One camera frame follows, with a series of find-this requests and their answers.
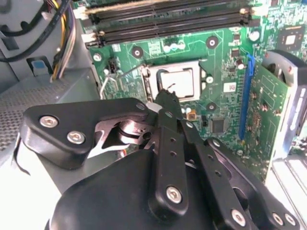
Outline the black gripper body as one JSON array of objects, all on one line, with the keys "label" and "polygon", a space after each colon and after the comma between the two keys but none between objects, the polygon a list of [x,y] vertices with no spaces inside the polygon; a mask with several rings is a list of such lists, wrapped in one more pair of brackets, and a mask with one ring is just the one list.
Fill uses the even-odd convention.
[{"label": "black gripper body", "polygon": [[201,179],[186,166],[189,207],[172,221],[149,208],[151,178],[158,153],[134,152],[68,188],[49,221],[51,230],[212,230]]}]

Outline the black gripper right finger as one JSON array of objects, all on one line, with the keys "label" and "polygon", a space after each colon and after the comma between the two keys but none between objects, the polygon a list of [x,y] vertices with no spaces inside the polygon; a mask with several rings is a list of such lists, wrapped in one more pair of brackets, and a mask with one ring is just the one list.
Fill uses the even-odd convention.
[{"label": "black gripper right finger", "polygon": [[231,151],[216,138],[202,139],[184,119],[178,98],[175,114],[184,136],[190,206],[176,230],[297,230],[298,220]]}]

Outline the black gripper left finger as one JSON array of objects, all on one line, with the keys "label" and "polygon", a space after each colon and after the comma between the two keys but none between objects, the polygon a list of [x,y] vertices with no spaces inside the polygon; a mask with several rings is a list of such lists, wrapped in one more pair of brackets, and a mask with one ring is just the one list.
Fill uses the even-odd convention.
[{"label": "black gripper left finger", "polygon": [[159,92],[157,112],[135,98],[33,106],[24,112],[20,138],[61,173],[83,169],[98,142],[109,148],[127,137],[139,146],[134,152],[156,151],[149,208],[155,217],[182,217],[189,207],[189,194],[174,96]]}]

